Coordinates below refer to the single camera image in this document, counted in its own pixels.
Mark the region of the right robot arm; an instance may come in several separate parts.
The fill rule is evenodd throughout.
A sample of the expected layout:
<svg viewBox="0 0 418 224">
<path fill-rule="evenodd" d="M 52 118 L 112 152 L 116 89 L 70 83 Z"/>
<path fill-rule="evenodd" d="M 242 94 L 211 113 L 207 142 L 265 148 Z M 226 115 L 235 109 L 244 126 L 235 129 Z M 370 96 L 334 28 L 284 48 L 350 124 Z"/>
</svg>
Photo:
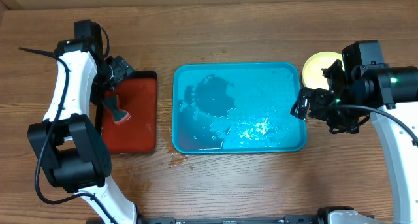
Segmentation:
<svg viewBox="0 0 418 224">
<path fill-rule="evenodd" d="M 417 67 L 390 67 L 379 42 L 357 41 L 322 70 L 328 89 L 300 89 L 290 113 L 324 121 L 332 134 L 356 134 L 371 121 L 393 198 L 393 223 L 417 222 Z"/>
</svg>

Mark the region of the green plate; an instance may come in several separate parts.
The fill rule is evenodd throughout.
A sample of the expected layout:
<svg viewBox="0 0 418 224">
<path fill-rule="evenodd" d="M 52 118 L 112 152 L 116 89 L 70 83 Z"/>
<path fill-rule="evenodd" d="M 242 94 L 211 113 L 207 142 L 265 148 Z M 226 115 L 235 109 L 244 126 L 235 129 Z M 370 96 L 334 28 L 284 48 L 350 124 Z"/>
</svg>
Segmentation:
<svg viewBox="0 0 418 224">
<path fill-rule="evenodd" d="M 322 69 L 329 68 L 336 60 L 342 61 L 342 55 L 337 52 L 319 52 L 312 55 L 302 68 L 302 83 L 311 89 L 329 89 L 329 81 L 323 76 Z"/>
</svg>

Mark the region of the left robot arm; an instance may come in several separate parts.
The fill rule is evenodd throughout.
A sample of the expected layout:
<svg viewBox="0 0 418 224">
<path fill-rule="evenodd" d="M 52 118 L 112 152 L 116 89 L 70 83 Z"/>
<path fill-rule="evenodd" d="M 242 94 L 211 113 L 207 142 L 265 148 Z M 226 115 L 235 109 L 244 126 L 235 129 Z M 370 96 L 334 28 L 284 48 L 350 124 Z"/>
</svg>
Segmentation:
<svg viewBox="0 0 418 224">
<path fill-rule="evenodd" d="M 106 31 L 91 20 L 75 22 L 74 38 L 58 42 L 53 52 L 32 50 L 57 62 L 52 102 L 27 131 L 37 156 L 35 191 L 50 205 L 81 197 L 103 223 L 142 223 L 137 206 L 112 178 L 110 151 L 89 118 L 90 104 L 107 107 L 117 124 L 131 117 L 118 108 L 117 97 L 105 97 L 135 72 L 109 51 Z"/>
</svg>

